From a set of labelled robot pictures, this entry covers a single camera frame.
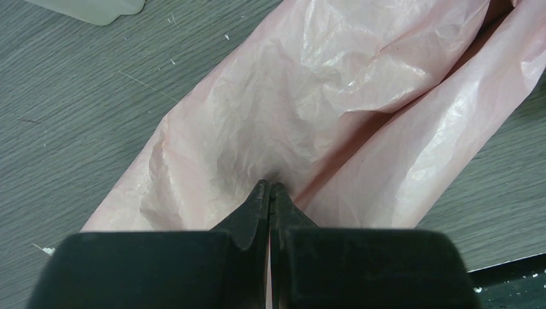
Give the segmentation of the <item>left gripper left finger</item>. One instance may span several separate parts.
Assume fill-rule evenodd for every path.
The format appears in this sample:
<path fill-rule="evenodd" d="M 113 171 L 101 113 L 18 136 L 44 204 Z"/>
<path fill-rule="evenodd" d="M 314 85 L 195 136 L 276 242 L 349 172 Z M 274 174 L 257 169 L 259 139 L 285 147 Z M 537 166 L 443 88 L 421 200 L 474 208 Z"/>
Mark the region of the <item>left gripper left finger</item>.
<path fill-rule="evenodd" d="M 43 270 L 29 308 L 264 308 L 270 185 L 210 230 L 83 232 Z"/>

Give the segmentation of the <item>pink flower bouquet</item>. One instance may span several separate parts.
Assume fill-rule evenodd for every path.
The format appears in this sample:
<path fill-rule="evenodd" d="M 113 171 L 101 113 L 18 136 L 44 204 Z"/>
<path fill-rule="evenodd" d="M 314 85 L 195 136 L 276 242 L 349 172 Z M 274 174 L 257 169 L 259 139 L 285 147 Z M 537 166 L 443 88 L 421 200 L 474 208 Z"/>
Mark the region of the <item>pink flower bouquet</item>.
<path fill-rule="evenodd" d="M 260 179 L 322 226 L 414 227 L 544 69 L 544 1 L 283 1 L 83 231 L 209 229 Z"/>

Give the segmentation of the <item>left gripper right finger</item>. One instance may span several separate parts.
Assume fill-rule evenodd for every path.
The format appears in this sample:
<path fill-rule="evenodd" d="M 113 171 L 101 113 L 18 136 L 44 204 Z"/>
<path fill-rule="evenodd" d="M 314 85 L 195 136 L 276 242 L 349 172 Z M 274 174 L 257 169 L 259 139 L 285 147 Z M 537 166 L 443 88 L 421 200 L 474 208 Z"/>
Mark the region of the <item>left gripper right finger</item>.
<path fill-rule="evenodd" d="M 480 308 L 451 240 L 413 229 L 318 227 L 270 192 L 274 308 Z"/>

